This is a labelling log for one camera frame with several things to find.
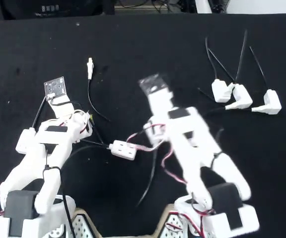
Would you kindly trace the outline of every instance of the black cable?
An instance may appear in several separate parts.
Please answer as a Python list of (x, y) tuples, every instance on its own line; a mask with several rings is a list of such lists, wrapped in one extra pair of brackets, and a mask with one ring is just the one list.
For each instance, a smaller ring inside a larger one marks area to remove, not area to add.
[(237, 70), (237, 74), (236, 74), (236, 79), (235, 79), (235, 81), (237, 81), (237, 79), (238, 79), (238, 77), (239, 77), (239, 75), (240, 75), (240, 70), (241, 70), (242, 61), (243, 61), (243, 56), (244, 56), (244, 50), (245, 50), (246, 43), (247, 43), (247, 36), (248, 36), (248, 31), (245, 30), (244, 36), (243, 36), (243, 42), (242, 42), (242, 48), (241, 48), (241, 53), (240, 53), (239, 64), (238, 64), (238, 70)]
[(211, 96), (209, 96), (209, 94), (205, 93), (203, 90), (201, 90), (200, 88), (197, 88), (198, 91), (200, 91), (204, 96), (206, 96), (208, 99), (210, 99), (213, 102), (216, 102), (214, 98), (212, 98)]
[(94, 124), (94, 121), (90, 118), (90, 119), (89, 119), (89, 122), (90, 122), (90, 124), (91, 124), (91, 126), (92, 126), (92, 129), (93, 129), (94, 133), (96, 134), (96, 136), (97, 136), (98, 139), (100, 140), (100, 142), (101, 142), (102, 144), (104, 144), (104, 142), (103, 142), (103, 140), (102, 140), (102, 137), (101, 137), (101, 135), (100, 135), (100, 133), (99, 133), (97, 127), (96, 127), (95, 124)]
[(258, 61), (258, 58), (257, 58), (256, 54), (253, 52), (253, 49), (251, 48), (251, 46), (249, 46), (249, 48), (250, 48), (250, 51), (251, 51), (251, 53), (252, 53), (252, 55), (253, 55), (254, 60), (255, 60), (256, 63), (257, 63), (257, 66), (259, 67), (259, 70), (260, 70), (260, 72), (261, 72), (261, 74), (262, 74), (264, 83), (266, 84), (266, 87), (268, 87), (266, 77), (265, 77), (265, 75), (264, 75), (264, 73), (263, 73), (263, 71), (262, 71), (262, 68), (261, 68), (261, 65), (260, 65), (260, 63), (259, 63), (259, 61)]
[(231, 73), (229, 73), (229, 71), (225, 68), (225, 66), (223, 66), (223, 64), (220, 62), (220, 60), (216, 57), (216, 55), (212, 52), (212, 50), (210, 48), (208, 48), (209, 52), (211, 53), (211, 55), (214, 57), (214, 59), (219, 63), (220, 67), (223, 69), (223, 71), (225, 71), (225, 73), (229, 76), (229, 78), (232, 81), (235, 81), (235, 79), (232, 77)]
[(79, 102), (76, 102), (76, 101), (67, 101), (67, 102), (56, 103), (56, 104), (54, 104), (53, 101), (54, 101), (54, 99), (52, 98), (50, 101), (50, 105), (52, 105), (52, 106), (62, 106), (62, 105), (66, 105), (66, 104), (71, 103), (71, 104), (75, 104), (75, 105), (79, 106), (79, 108), (81, 108), (81, 104)]
[(106, 121), (108, 122), (111, 122), (110, 119), (108, 119), (107, 117), (105, 117), (103, 114), (101, 114), (93, 105), (92, 101), (91, 101), (91, 97), (90, 97), (90, 85), (91, 85), (91, 81), (92, 80), (88, 80), (88, 100), (89, 100), (89, 103), (91, 105), (91, 107), (93, 108), (93, 110), (99, 115), (101, 116), (103, 119), (105, 119)]
[(43, 170), (43, 176), (44, 176), (44, 171), (53, 170), (53, 169), (59, 170), (60, 182), (61, 182), (62, 194), (63, 194), (63, 201), (64, 201), (64, 207), (65, 207), (66, 215), (67, 215), (67, 218), (68, 218), (68, 223), (69, 223), (69, 227), (70, 227), (70, 230), (71, 230), (71, 233), (72, 233), (72, 237), (75, 238), (76, 236), (75, 236), (73, 225), (72, 225), (72, 219), (70, 217), (70, 212), (69, 212), (68, 205), (67, 205), (67, 200), (66, 200), (66, 194), (64, 192), (63, 177), (62, 177), (61, 169), (59, 167), (57, 167), (57, 166), (49, 167), (49, 165), (46, 164), (45, 168)]
[(157, 149), (153, 151), (152, 169), (151, 169), (151, 174), (149, 176), (149, 181), (148, 181), (147, 187), (146, 187), (142, 197), (140, 198), (139, 202), (137, 203), (136, 207), (138, 207), (143, 202), (145, 196), (147, 195), (147, 193), (149, 191), (149, 188), (151, 187), (151, 184), (152, 184), (153, 179), (154, 179), (154, 174), (155, 174), (156, 159), (157, 159)]
[(106, 144), (103, 144), (103, 143), (98, 143), (98, 142), (91, 141), (91, 140), (87, 140), (87, 139), (81, 139), (81, 141), (86, 142), (86, 143), (89, 143), (89, 144), (92, 144), (92, 145), (97, 145), (97, 146), (105, 147), (105, 148), (109, 147), (109, 145), (106, 145)]
[(39, 118), (39, 116), (40, 116), (40, 113), (41, 113), (41, 111), (42, 111), (42, 109), (43, 109), (43, 107), (44, 107), (44, 105), (45, 105), (45, 102), (46, 102), (46, 96), (45, 96), (44, 99), (42, 100), (42, 103), (40, 104), (39, 109), (38, 109), (38, 111), (37, 111), (37, 114), (36, 114), (36, 116), (35, 116), (35, 119), (34, 119), (34, 121), (33, 121), (32, 128), (34, 128), (34, 129), (36, 129), (36, 124), (37, 124), (38, 118)]
[(214, 65), (214, 62), (209, 54), (209, 48), (208, 48), (208, 37), (205, 38), (205, 46), (206, 46), (206, 52), (207, 52), (207, 56), (208, 56), (208, 59), (209, 59), (209, 62), (211, 63), (212, 67), (213, 67), (213, 70), (214, 70), (214, 78), (217, 79), (218, 78), (218, 75), (217, 75), (217, 70), (216, 70), (216, 67)]
[(152, 0), (151, 3), (153, 5), (153, 7), (155, 8), (155, 10), (158, 12), (158, 13), (161, 13), (161, 11), (155, 6), (155, 0)]
[(146, 3), (148, 3), (149, 0), (145, 0), (143, 1), (142, 3), (140, 4), (137, 4), (137, 5), (132, 5), (132, 6), (124, 6), (123, 3), (121, 2), (121, 0), (118, 0), (119, 4), (124, 7), (124, 8), (133, 8), (133, 7), (138, 7), (138, 6), (143, 6), (145, 5)]

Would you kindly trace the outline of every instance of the connector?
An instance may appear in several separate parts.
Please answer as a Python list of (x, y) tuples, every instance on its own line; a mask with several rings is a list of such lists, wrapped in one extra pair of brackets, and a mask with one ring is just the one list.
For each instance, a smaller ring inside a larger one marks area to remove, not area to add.
[(278, 94), (276, 91), (268, 89), (264, 97), (265, 105), (252, 108), (252, 112), (266, 113), (269, 115), (276, 115), (282, 109)]
[(215, 79), (212, 83), (212, 90), (214, 100), (217, 103), (226, 103), (230, 100), (234, 84), (230, 83), (228, 86), (225, 81)]
[(111, 150), (111, 154), (127, 160), (134, 160), (137, 153), (135, 144), (127, 143), (121, 140), (113, 141), (113, 144), (109, 145), (109, 149)]
[(15, 150), (19, 154), (26, 155), (28, 146), (32, 143), (36, 135), (35, 128), (24, 129), (21, 133)]
[(89, 61), (87, 63), (87, 67), (88, 67), (88, 79), (91, 80), (92, 79), (93, 68), (94, 68), (94, 64), (93, 64), (92, 58), (89, 58)]
[(230, 109), (245, 109), (253, 103), (247, 89), (242, 84), (235, 84), (232, 91), (236, 102), (225, 106), (226, 110)]

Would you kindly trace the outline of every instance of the electrical connector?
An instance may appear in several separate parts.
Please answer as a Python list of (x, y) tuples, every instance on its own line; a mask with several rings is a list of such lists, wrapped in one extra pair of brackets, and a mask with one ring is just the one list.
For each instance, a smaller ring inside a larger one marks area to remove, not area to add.
[(137, 153), (135, 144), (127, 143), (121, 140), (113, 141), (113, 144), (109, 145), (109, 149), (111, 150), (111, 154), (127, 160), (134, 160)]
[(232, 91), (236, 102), (225, 106), (226, 110), (230, 109), (245, 109), (253, 103), (247, 89), (242, 84), (235, 84)]
[(88, 67), (88, 79), (91, 80), (92, 79), (93, 68), (94, 68), (94, 64), (93, 64), (92, 58), (89, 58), (89, 61), (87, 63), (87, 67)]
[(228, 86), (225, 81), (215, 79), (212, 83), (212, 90), (214, 94), (214, 100), (217, 103), (226, 103), (230, 100), (234, 84), (230, 83)]
[(18, 140), (18, 143), (16, 145), (15, 150), (19, 154), (26, 155), (27, 147), (33, 141), (35, 135), (36, 135), (35, 128), (31, 127), (29, 129), (24, 129), (23, 132), (21, 133), (20, 137), (19, 137), (19, 140)]
[(278, 94), (276, 91), (272, 89), (268, 89), (265, 93), (264, 97), (265, 105), (252, 108), (252, 112), (259, 112), (259, 113), (266, 113), (270, 115), (278, 114), (279, 111), (282, 109)]

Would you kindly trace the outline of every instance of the table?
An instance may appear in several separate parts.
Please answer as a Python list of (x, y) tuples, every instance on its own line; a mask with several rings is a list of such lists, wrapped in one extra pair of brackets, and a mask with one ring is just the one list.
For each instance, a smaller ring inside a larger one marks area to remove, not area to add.
[[(286, 237), (286, 15), (169, 14), (0, 22), (0, 183), (22, 159), (15, 146), (21, 131), (32, 124), (44, 95), (43, 82), (64, 76), (69, 97), (87, 110), (86, 62), (93, 57), (93, 102), (113, 121), (109, 124), (95, 116), (95, 122), (107, 141), (124, 140), (151, 116), (137, 81), (156, 72), (167, 73), (177, 105), (195, 106), (201, 113), (217, 108), (197, 90), (210, 94), (214, 79), (205, 36), (235, 75), (244, 29), (283, 110), (277, 116), (228, 112), (206, 119), (213, 134), (224, 128), (220, 144), (251, 186), (248, 203), (256, 208), (261, 228), (248, 237)], [(239, 82), (248, 89), (254, 106), (262, 104), (266, 87), (249, 49)], [(46, 107), (41, 118), (53, 116)], [(67, 194), (88, 212), (103, 236), (151, 234), (166, 204), (186, 194), (184, 186), (159, 166), (167, 150), (167, 145), (160, 148), (155, 181), (138, 209), (134, 207), (148, 182), (150, 154), (139, 153), (130, 162), (99, 149), (80, 153), (63, 169)], [(174, 158), (169, 167), (181, 172)], [(206, 184), (217, 182), (208, 173), (203, 170)]]

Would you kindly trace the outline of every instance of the cable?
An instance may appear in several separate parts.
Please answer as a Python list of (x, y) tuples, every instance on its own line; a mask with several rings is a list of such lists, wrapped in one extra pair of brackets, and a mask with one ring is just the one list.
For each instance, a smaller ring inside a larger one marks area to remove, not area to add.
[(262, 68), (261, 68), (261, 65), (260, 65), (260, 63), (259, 63), (259, 61), (258, 61), (258, 58), (257, 58), (256, 54), (253, 52), (253, 49), (251, 48), (251, 46), (249, 46), (249, 48), (250, 48), (250, 51), (251, 51), (251, 53), (252, 53), (252, 55), (253, 55), (254, 60), (255, 60), (256, 63), (257, 63), (257, 66), (259, 67), (259, 70), (260, 70), (260, 72), (261, 72), (261, 74), (262, 74), (264, 83), (266, 84), (266, 87), (268, 87), (266, 77), (265, 77), (265, 75), (264, 75), (264, 73), (263, 73), (263, 71), (262, 71)]
[(206, 96), (206, 97), (207, 97), (208, 99), (210, 99), (211, 101), (216, 102), (216, 101), (214, 100), (214, 98), (212, 98), (211, 96), (209, 96), (209, 94), (205, 93), (202, 89), (197, 88), (197, 90), (200, 91), (204, 96)]
[(66, 215), (67, 215), (67, 218), (68, 218), (68, 223), (69, 223), (69, 227), (70, 227), (70, 230), (71, 230), (71, 233), (72, 233), (72, 237), (76, 238), (75, 233), (74, 233), (74, 229), (73, 229), (73, 225), (72, 225), (72, 219), (70, 217), (70, 212), (69, 212), (68, 205), (67, 205), (66, 194), (64, 192), (64, 184), (63, 184), (63, 177), (62, 177), (61, 169), (59, 167), (57, 167), (57, 166), (49, 167), (49, 165), (46, 164), (45, 168), (43, 170), (43, 176), (44, 176), (44, 171), (53, 170), (53, 169), (59, 170), (60, 182), (61, 182), (62, 194), (63, 194), (63, 201), (64, 201), (64, 207), (65, 207)]
[(151, 174), (149, 176), (149, 181), (148, 181), (147, 187), (146, 187), (142, 197), (140, 198), (139, 202), (137, 203), (136, 208), (143, 202), (145, 196), (147, 195), (147, 193), (149, 191), (149, 188), (151, 187), (151, 184), (152, 184), (153, 179), (154, 179), (154, 174), (155, 174), (156, 159), (157, 159), (157, 149), (153, 151), (152, 169), (151, 169)]
[(100, 140), (100, 142), (101, 142), (102, 144), (104, 144), (104, 143), (103, 143), (103, 140), (102, 140), (102, 136), (100, 135), (100, 133), (99, 133), (97, 127), (95, 126), (94, 121), (92, 120), (91, 117), (90, 117), (89, 122), (90, 122), (90, 124), (91, 124), (91, 126), (92, 126), (92, 129), (93, 129), (94, 133), (96, 134), (96, 136), (98, 137), (98, 139)]
[(223, 66), (223, 64), (220, 62), (220, 60), (215, 56), (215, 54), (212, 52), (212, 50), (210, 48), (208, 48), (209, 52), (211, 53), (211, 55), (214, 57), (214, 59), (219, 63), (220, 67), (223, 69), (223, 71), (225, 71), (225, 73), (228, 75), (228, 77), (232, 80), (235, 81), (235, 79), (232, 77), (231, 73), (229, 73), (229, 71), (225, 68), (225, 66)]
[(214, 65), (214, 62), (209, 54), (209, 48), (208, 48), (208, 37), (205, 38), (205, 46), (206, 46), (206, 52), (207, 52), (207, 56), (208, 56), (208, 59), (209, 59), (209, 62), (211, 63), (212, 67), (213, 67), (213, 70), (214, 70), (214, 78), (217, 79), (218, 78), (218, 75), (217, 75), (217, 70), (215, 68), (215, 65)]
[(248, 35), (248, 31), (245, 30), (244, 32), (244, 36), (243, 36), (243, 42), (242, 42), (242, 48), (241, 48), (241, 53), (240, 53), (240, 59), (239, 59), (239, 64), (238, 64), (238, 70), (237, 70), (237, 74), (236, 74), (236, 79), (235, 81), (237, 81), (239, 74), (240, 74), (240, 70), (241, 70), (241, 66), (242, 66), (242, 61), (243, 61), (243, 56), (244, 56), (244, 49), (246, 46), (246, 42), (247, 42), (247, 35)]
[(178, 177), (176, 174), (172, 173), (171, 171), (169, 171), (166, 166), (165, 166), (165, 161), (171, 157), (171, 155), (174, 153), (173, 147), (171, 146), (169, 152), (164, 156), (164, 158), (162, 159), (161, 162), (161, 166), (163, 167), (165, 173), (167, 173), (169, 176), (171, 176), (173, 179), (175, 179), (176, 181), (183, 183), (183, 184), (187, 184), (187, 182), (183, 179)]
[(98, 143), (98, 142), (91, 141), (91, 140), (87, 140), (87, 139), (81, 139), (81, 141), (86, 142), (86, 143), (89, 143), (89, 144), (92, 144), (92, 145), (97, 145), (97, 146), (105, 147), (105, 148), (109, 147), (109, 145), (107, 145), (107, 144)]
[(154, 126), (157, 126), (157, 125), (159, 125), (159, 126), (165, 126), (165, 124), (163, 124), (163, 123), (155, 123), (155, 124), (152, 124), (152, 125), (150, 125), (150, 126), (144, 128), (144, 129), (141, 130), (140, 132), (136, 132), (136, 133), (133, 133), (132, 135), (130, 135), (130, 136), (128, 137), (128, 139), (127, 139), (126, 142), (129, 142), (130, 139), (133, 139), (133, 138), (136, 137), (137, 135), (140, 135), (140, 134), (142, 134), (143, 132), (145, 132), (147, 129), (149, 129), (149, 128), (151, 128), (151, 127), (154, 127)]
[[(71, 157), (75, 156), (77, 153), (79, 153), (80, 151), (82, 150), (85, 150), (85, 149), (89, 149), (89, 148), (103, 148), (102, 146), (98, 146), (98, 145), (88, 145), (88, 146), (85, 146), (85, 147), (81, 147), (77, 150), (75, 150), (73, 153), (70, 154), (70, 156), (67, 158), (70, 159)], [(59, 170), (59, 174), (60, 174), (60, 181), (61, 181), (61, 187), (62, 187), (62, 194), (63, 194), (63, 202), (64, 202), (64, 207), (65, 207), (65, 211), (66, 211), (66, 215), (67, 215), (67, 218), (68, 218), (68, 223), (69, 223), (69, 227), (70, 227), (70, 230), (72, 232), (72, 236), (73, 238), (75, 238), (75, 233), (74, 233), (74, 230), (73, 230), (73, 226), (72, 226), (72, 220), (71, 220), (71, 217), (70, 217), (70, 213), (69, 213), (69, 209), (68, 209), (68, 205), (67, 205), (67, 200), (66, 200), (66, 194), (64, 192), (64, 184), (63, 184), (63, 177), (62, 177), (62, 171), (59, 167), (57, 166), (54, 166), (54, 167), (49, 167), (48, 164), (45, 165), (45, 168), (43, 170), (43, 176), (44, 176), (44, 171), (46, 170), (52, 170), (52, 169), (57, 169)]]
[(169, 215), (177, 215), (177, 216), (183, 216), (185, 217), (189, 223), (193, 226), (193, 228), (195, 229), (195, 231), (197, 231), (197, 233), (200, 235), (201, 234), (201, 231), (200, 229), (198, 229), (198, 227), (196, 226), (196, 224), (193, 222), (193, 220), (185, 213), (179, 213), (179, 212), (176, 212), (176, 211), (171, 211), (168, 213)]
[(42, 111), (42, 109), (43, 109), (43, 107), (44, 107), (44, 105), (45, 105), (45, 102), (46, 102), (46, 96), (45, 96), (44, 99), (42, 100), (42, 103), (40, 104), (39, 109), (38, 109), (38, 111), (37, 111), (37, 114), (36, 114), (36, 116), (35, 116), (35, 119), (34, 119), (34, 121), (33, 121), (32, 128), (34, 128), (34, 129), (36, 129), (36, 124), (37, 124), (38, 118), (39, 118), (39, 116), (40, 116), (40, 113), (41, 113), (41, 111)]
[(124, 6), (123, 3), (121, 2), (121, 0), (118, 0), (119, 4), (124, 7), (124, 8), (133, 8), (133, 7), (138, 7), (138, 6), (143, 6), (146, 3), (148, 3), (149, 0), (145, 0), (144, 2), (137, 4), (137, 5), (132, 5), (132, 6)]
[(92, 101), (91, 101), (91, 97), (90, 97), (90, 85), (91, 85), (91, 81), (92, 80), (88, 80), (88, 100), (89, 100), (89, 103), (91, 105), (91, 107), (93, 108), (93, 110), (99, 115), (101, 116), (103, 119), (105, 119), (106, 121), (108, 122), (111, 122), (110, 119), (108, 119), (107, 117), (105, 117), (103, 114), (101, 114), (93, 105)]
[(52, 105), (52, 106), (62, 106), (62, 105), (66, 105), (66, 104), (71, 103), (71, 104), (78, 105), (81, 108), (81, 104), (79, 102), (76, 102), (76, 101), (67, 101), (67, 102), (56, 103), (56, 104), (54, 104), (53, 101), (54, 101), (54, 98), (52, 98), (50, 101), (50, 105)]
[(155, 0), (152, 0), (151, 3), (153, 5), (153, 7), (155, 8), (155, 10), (158, 12), (158, 13), (161, 13), (161, 11), (155, 6)]

